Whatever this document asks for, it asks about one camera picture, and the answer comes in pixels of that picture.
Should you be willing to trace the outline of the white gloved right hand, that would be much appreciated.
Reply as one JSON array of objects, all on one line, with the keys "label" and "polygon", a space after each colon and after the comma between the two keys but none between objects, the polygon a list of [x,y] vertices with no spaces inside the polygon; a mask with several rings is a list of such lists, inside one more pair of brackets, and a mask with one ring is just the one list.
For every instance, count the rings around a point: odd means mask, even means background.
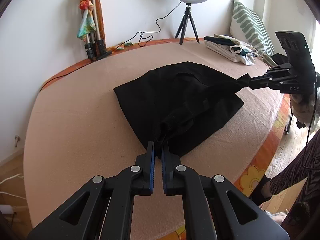
[{"label": "white gloved right hand", "polygon": [[317,96],[303,94],[290,94],[290,107],[297,120],[306,126],[311,125],[313,132],[319,122],[319,91]]}]

